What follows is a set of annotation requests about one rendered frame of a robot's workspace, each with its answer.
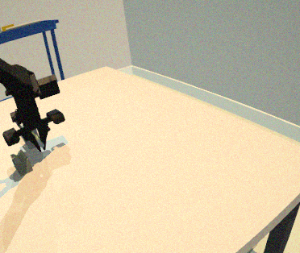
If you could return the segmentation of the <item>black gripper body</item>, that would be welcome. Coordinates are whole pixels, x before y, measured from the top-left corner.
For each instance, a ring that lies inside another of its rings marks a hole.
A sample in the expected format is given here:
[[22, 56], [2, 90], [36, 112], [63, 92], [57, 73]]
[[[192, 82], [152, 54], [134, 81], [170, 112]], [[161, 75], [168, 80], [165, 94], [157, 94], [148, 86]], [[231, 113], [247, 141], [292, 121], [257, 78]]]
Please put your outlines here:
[[[18, 109], [18, 108], [17, 108]], [[19, 136], [25, 139], [32, 136], [32, 131], [39, 128], [42, 131], [48, 128], [48, 123], [53, 121], [56, 125], [65, 121], [65, 116], [58, 109], [51, 110], [46, 113], [46, 118], [40, 117], [38, 106], [33, 104], [28, 108], [18, 109], [20, 119], [23, 123], [23, 128], [15, 130], [14, 128], [8, 131], [3, 131], [2, 136], [5, 139], [7, 146], [13, 146], [19, 142]]]

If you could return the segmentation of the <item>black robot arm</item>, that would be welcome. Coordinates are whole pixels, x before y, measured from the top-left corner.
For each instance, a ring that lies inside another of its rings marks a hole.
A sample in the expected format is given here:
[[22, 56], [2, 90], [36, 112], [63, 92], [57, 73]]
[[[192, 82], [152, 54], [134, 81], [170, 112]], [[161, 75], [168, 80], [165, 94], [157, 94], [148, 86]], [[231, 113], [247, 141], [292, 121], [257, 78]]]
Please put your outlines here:
[[[36, 80], [32, 71], [21, 65], [8, 64], [0, 58], [0, 83], [5, 86], [6, 96], [12, 95], [18, 109], [35, 104], [35, 98], [44, 99], [60, 93], [55, 74]], [[17, 111], [10, 113], [12, 122], [22, 123]]]

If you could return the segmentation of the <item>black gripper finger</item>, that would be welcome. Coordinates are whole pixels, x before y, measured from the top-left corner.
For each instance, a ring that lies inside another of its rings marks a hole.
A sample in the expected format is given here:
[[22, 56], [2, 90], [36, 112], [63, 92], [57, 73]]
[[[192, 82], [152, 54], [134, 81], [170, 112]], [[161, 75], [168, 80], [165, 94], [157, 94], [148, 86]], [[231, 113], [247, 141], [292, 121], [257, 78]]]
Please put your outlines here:
[[33, 134], [32, 134], [32, 136], [30, 138], [27, 138], [27, 139], [23, 138], [23, 139], [25, 141], [30, 141], [30, 142], [34, 143], [35, 147], [39, 150], [39, 152], [42, 152], [41, 149], [40, 149], [40, 146], [39, 146], [39, 144], [38, 144], [38, 142], [37, 142], [37, 140], [36, 140], [36, 138], [35, 138], [35, 136]]
[[39, 129], [39, 128], [37, 128], [37, 132], [39, 133], [39, 137], [40, 137], [40, 140], [42, 141], [42, 143], [44, 144], [44, 146], [43, 146], [43, 150], [45, 151], [45, 149], [46, 149], [46, 143], [47, 143], [47, 140], [46, 140], [46, 138], [47, 138], [47, 135], [48, 135], [48, 132], [51, 130], [51, 128], [50, 127], [48, 127], [47, 129], [45, 129], [45, 130], [41, 130], [41, 129]]

